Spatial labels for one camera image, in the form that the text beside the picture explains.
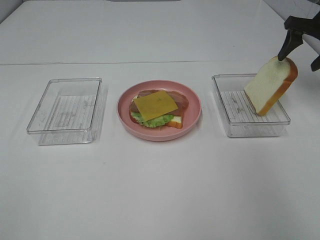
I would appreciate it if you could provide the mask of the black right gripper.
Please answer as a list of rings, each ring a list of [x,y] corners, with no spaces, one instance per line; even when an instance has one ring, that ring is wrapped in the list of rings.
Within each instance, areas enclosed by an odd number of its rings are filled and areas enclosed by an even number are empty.
[[[302,45],[303,34],[320,39],[320,13],[313,18],[301,18],[289,16],[284,22],[287,34],[284,43],[277,55],[279,61],[283,61],[293,50]],[[320,69],[320,55],[311,63],[311,70],[316,72]]]

